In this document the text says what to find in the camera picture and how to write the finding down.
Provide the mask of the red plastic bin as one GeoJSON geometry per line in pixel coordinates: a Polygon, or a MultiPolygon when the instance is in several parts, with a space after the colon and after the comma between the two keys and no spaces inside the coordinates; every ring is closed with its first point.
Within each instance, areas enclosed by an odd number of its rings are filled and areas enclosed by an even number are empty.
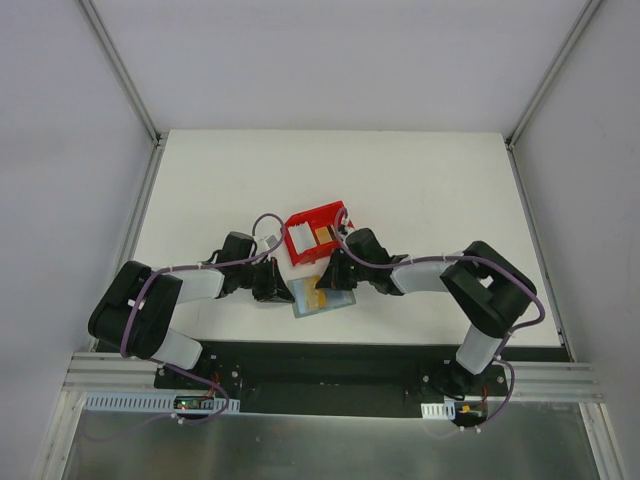
{"type": "Polygon", "coordinates": [[[342,201],[335,201],[293,214],[285,222],[285,245],[293,266],[313,264],[339,247],[337,231],[345,235],[354,228],[347,213],[341,216],[340,228],[334,227],[336,215],[344,207],[342,201]]]}

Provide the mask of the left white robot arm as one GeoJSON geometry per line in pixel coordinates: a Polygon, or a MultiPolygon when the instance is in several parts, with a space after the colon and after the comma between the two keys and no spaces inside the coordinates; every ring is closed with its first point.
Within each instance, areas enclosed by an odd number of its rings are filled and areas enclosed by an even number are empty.
{"type": "Polygon", "coordinates": [[[202,388],[212,367],[199,341],[170,328],[175,307],[224,298],[238,289],[249,290],[258,302],[293,303],[277,260],[270,256],[254,260],[251,255],[256,251],[251,236],[233,231],[200,266],[157,273],[128,261],[91,314],[88,332],[126,357],[174,365],[188,388],[202,388]]]}

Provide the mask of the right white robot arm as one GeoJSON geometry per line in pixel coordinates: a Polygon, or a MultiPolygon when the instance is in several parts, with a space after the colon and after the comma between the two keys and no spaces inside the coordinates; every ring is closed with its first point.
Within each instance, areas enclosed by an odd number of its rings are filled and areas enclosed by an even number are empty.
{"type": "Polygon", "coordinates": [[[354,230],[333,251],[316,287],[348,291],[361,282],[383,295],[444,292],[453,297],[470,327],[456,352],[450,382],[466,395],[484,385],[485,369],[529,306],[544,312],[534,284],[484,241],[459,253],[411,257],[389,254],[369,228],[354,230]]]}

